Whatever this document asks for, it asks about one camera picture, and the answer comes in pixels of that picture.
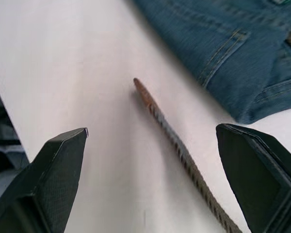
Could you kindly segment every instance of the jeans pocket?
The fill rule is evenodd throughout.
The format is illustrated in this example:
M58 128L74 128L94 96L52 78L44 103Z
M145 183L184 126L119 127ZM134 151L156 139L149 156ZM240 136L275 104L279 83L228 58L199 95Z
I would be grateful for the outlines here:
M200 12L180 4L178 0L161 0L169 9L168 28L162 37L188 70L204 87L220 66L240 48L250 32L226 23L224 15L214 16L220 9L208 8Z

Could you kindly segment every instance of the white table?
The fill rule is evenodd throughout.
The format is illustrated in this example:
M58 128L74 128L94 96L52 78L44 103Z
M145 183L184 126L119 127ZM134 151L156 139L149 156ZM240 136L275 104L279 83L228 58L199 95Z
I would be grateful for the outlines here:
M32 161L50 138L87 127L66 233L224 232L183 171L132 79L140 78L245 232L215 135L231 117L128 0L0 0L0 95ZM291 152L291 110L250 127Z

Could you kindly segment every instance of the white surface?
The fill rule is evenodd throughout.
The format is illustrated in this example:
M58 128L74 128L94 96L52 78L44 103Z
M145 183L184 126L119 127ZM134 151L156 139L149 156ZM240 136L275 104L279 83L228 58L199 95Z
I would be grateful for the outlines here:
M126 0L0 0L0 95L33 160L50 138L88 127L66 233L222 233L145 114L148 87L214 195L249 232L226 180L215 126L233 122ZM291 110L251 127L291 152Z

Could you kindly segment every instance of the jeans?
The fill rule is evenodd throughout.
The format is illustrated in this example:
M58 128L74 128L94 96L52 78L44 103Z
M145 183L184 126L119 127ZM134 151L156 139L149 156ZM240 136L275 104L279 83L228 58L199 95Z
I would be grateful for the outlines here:
M134 0L238 122L291 108L291 0Z

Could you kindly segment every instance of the blue denim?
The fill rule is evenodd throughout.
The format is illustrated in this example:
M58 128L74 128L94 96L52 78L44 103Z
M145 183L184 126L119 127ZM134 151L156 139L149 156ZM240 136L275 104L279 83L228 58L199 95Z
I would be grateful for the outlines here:
M291 1L134 1L237 122L291 108Z

